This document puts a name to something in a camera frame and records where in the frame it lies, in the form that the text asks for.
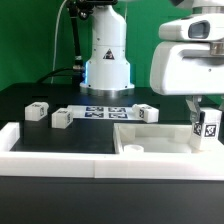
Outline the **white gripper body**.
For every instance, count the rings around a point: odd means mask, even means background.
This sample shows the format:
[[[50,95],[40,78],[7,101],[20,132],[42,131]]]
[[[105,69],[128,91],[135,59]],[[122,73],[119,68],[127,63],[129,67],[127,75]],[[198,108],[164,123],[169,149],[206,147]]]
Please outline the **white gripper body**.
[[[162,42],[154,52],[150,86],[161,95],[224,94],[224,56],[207,43]]]

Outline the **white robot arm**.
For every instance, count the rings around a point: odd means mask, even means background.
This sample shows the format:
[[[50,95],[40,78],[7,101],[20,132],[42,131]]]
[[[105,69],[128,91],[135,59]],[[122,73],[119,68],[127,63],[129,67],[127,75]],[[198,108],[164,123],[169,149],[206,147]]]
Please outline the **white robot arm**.
[[[169,0],[192,14],[162,24],[163,40],[153,54],[150,86],[161,95],[184,95],[191,121],[205,113],[203,95],[224,94],[224,0]],[[126,22],[113,5],[118,0],[83,0],[83,16],[93,16],[92,56],[86,63],[84,91],[96,94],[130,91],[130,64],[125,57]]]

